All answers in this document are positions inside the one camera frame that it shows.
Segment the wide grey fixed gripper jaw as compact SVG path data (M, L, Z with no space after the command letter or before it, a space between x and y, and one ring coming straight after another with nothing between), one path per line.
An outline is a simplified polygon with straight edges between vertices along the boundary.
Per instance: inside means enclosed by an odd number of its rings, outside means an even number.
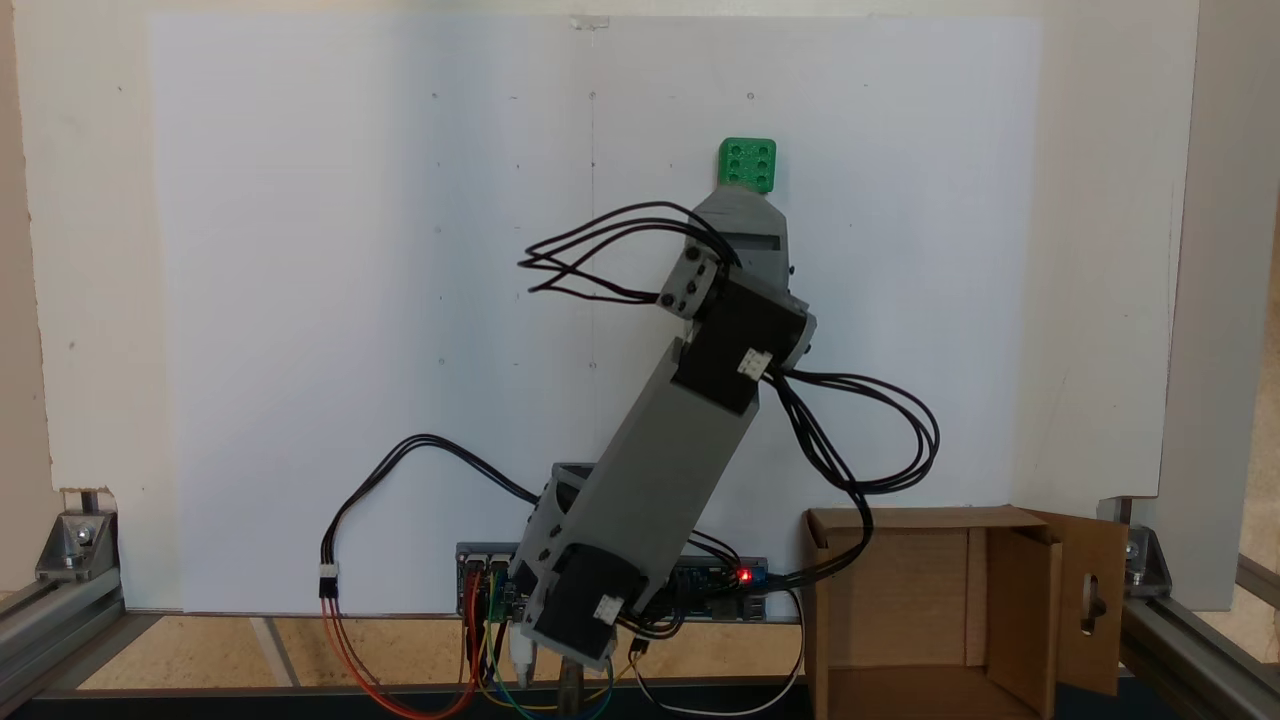
M690 218L708 225L736 252L733 277L751 277L788 291L791 261L788 228L765 195L745 187L718 187L692 209Z

